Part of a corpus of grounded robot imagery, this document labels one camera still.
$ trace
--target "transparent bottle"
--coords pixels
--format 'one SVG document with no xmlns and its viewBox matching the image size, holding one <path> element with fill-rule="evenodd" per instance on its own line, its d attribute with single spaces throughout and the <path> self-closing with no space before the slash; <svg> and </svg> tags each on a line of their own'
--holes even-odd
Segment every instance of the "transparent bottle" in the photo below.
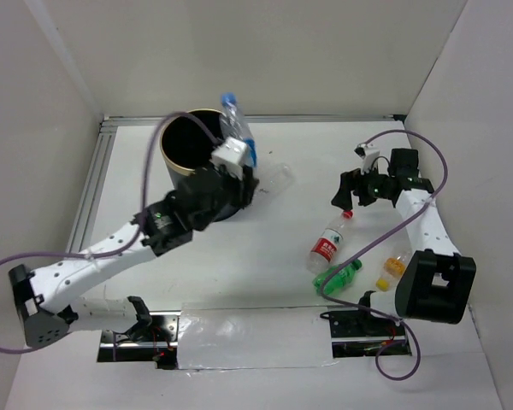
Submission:
<svg viewBox="0 0 513 410">
<path fill-rule="evenodd" d="M 239 139 L 249 145 L 250 151 L 250 167 L 257 167 L 257 151 L 255 148 L 255 139 L 249 124 L 238 105 L 238 100 L 232 92 L 226 92 L 221 96 L 222 115 L 221 115 L 221 131 L 222 135 Z"/>
<path fill-rule="evenodd" d="M 344 211 L 328 224 L 306 259 L 306 267 L 310 272 L 319 275 L 328 269 L 334 254 L 344 242 L 352 217 L 352 211 Z"/>
<path fill-rule="evenodd" d="M 410 250 L 394 250 L 392 255 L 384 262 L 380 277 L 376 281 L 376 287 L 386 292 L 397 286 L 411 258 L 412 251 Z"/>
</svg>

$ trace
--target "white cardboard wall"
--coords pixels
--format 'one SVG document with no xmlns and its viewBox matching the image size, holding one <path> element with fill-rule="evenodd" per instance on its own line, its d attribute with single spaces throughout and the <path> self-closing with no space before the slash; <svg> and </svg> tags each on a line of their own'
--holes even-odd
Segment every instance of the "white cardboard wall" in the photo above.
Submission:
<svg viewBox="0 0 513 410">
<path fill-rule="evenodd" d="M 44 1 L 109 115 L 407 114 L 465 0 Z"/>
<path fill-rule="evenodd" d="M 477 325 L 505 410 L 513 409 L 513 0 L 469 0 L 407 120 L 444 152 L 449 233 L 474 256 Z M 440 177 L 424 149 L 424 172 Z"/>
<path fill-rule="evenodd" d="M 27 6 L 0 0 L 0 258 L 64 249 L 96 135 L 97 121 Z M 0 344 L 19 348 L 12 266 L 0 270 Z M 18 362 L 0 354 L 0 409 Z"/>
</svg>

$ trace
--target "bottle label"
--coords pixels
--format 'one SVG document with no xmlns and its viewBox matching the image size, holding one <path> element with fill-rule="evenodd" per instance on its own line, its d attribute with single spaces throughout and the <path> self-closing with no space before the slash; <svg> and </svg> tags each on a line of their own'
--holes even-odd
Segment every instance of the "bottle label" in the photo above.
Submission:
<svg viewBox="0 0 513 410">
<path fill-rule="evenodd" d="M 330 262 L 343 240 L 342 235 L 338 232 L 326 229 L 311 251 Z"/>
</svg>

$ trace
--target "cable clip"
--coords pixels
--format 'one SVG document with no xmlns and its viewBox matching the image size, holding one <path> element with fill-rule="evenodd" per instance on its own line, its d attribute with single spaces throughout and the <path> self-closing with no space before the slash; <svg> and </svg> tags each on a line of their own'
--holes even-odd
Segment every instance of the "cable clip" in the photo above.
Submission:
<svg viewBox="0 0 513 410">
<path fill-rule="evenodd" d="M 95 259 L 95 257 L 93 256 L 93 253 L 91 252 L 91 248 L 89 248 L 87 250 L 87 253 L 84 256 L 84 259 L 86 261 L 90 262 L 97 272 L 101 272 L 101 268 L 99 267 L 99 265 L 97 263 L 97 259 Z"/>
</svg>

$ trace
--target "clear plastic bottle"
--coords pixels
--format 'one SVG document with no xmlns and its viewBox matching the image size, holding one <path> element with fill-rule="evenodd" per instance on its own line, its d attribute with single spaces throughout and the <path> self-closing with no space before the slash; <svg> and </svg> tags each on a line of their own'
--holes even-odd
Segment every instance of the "clear plastic bottle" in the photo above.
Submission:
<svg viewBox="0 0 513 410">
<path fill-rule="evenodd" d="M 319 275 L 328 269 L 334 254 L 344 242 L 352 216 L 352 211 L 344 211 L 328 224 L 306 259 L 306 267 L 310 272 Z"/>
<path fill-rule="evenodd" d="M 409 250 L 394 250 L 384 262 L 376 287 L 385 292 L 397 286 L 411 258 L 412 252 Z"/>
<path fill-rule="evenodd" d="M 249 145 L 251 153 L 251 167 L 257 167 L 257 151 L 255 148 L 255 139 L 249 124 L 243 114 L 243 111 L 238 105 L 238 100 L 232 92 L 227 92 L 221 96 L 222 115 L 221 115 L 221 130 L 224 137 L 237 138 L 247 145 Z"/>
<path fill-rule="evenodd" d="M 333 276 L 329 283 L 325 285 L 323 293 L 325 295 L 332 295 L 332 293 L 336 293 L 339 290 L 344 289 L 344 287 L 350 285 L 351 282 L 353 282 L 354 277 L 356 276 L 356 272 L 359 269 L 361 269 L 362 266 L 363 264 L 361 263 L 361 261 L 355 259 L 350 265 L 346 266 L 344 269 L 341 269 L 340 272 Z M 323 273 L 320 273 L 314 278 L 312 283 L 314 284 L 315 291 L 317 292 L 317 294 L 319 294 L 319 289 L 321 288 L 321 284 L 323 283 L 323 281 L 338 267 L 338 265 L 331 266 L 328 268 L 328 270 L 326 270 Z"/>
</svg>

